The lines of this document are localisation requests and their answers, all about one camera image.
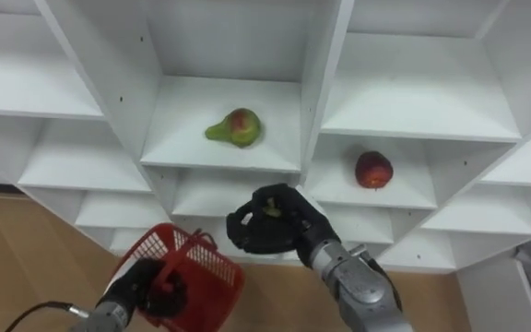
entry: plastic basket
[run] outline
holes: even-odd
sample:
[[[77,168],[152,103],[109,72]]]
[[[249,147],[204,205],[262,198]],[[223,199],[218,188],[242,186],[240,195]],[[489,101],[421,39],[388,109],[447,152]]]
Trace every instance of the plastic basket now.
[[[219,254],[212,237],[201,230],[190,234],[173,224],[159,224],[135,243],[118,267],[131,257],[167,263],[153,282],[155,289],[173,270],[187,284],[187,304],[176,317],[157,319],[141,313],[153,326],[177,332],[218,331],[241,295],[241,267]]]

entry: red apple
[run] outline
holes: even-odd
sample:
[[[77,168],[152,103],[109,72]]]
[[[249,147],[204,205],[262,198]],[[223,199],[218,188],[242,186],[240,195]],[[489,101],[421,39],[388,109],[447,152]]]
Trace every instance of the red apple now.
[[[364,188],[383,188],[393,178],[393,165],[378,151],[365,152],[356,163],[356,180]]]

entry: wooden floor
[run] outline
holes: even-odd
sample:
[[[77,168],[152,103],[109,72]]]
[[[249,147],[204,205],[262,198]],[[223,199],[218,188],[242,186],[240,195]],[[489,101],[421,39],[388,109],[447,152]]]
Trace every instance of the wooden floor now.
[[[117,259],[23,196],[0,196],[0,331],[37,302],[90,308]],[[312,271],[247,265],[242,297],[223,331],[348,331]],[[455,275],[391,274],[418,332],[469,332]],[[66,331],[74,318],[42,311],[16,331]],[[129,331],[154,331],[140,318]]]

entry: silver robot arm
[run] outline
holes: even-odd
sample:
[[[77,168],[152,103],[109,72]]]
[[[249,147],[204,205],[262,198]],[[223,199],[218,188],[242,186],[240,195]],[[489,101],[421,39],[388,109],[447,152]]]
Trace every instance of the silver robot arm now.
[[[349,252],[321,207],[299,186],[262,187],[227,216],[227,235],[251,254],[295,250],[319,274],[354,332],[412,332],[389,277],[365,246]]]
[[[337,241],[321,243],[311,255],[311,267],[331,291],[339,313],[354,332],[413,332],[394,287],[364,245],[348,251]]]

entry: pear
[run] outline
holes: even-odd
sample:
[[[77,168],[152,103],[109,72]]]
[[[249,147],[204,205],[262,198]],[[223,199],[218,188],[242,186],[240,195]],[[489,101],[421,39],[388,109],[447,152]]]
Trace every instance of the pear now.
[[[204,134],[210,140],[229,142],[245,148],[261,135],[261,123],[257,115],[248,109],[236,109],[219,123],[210,126]]]

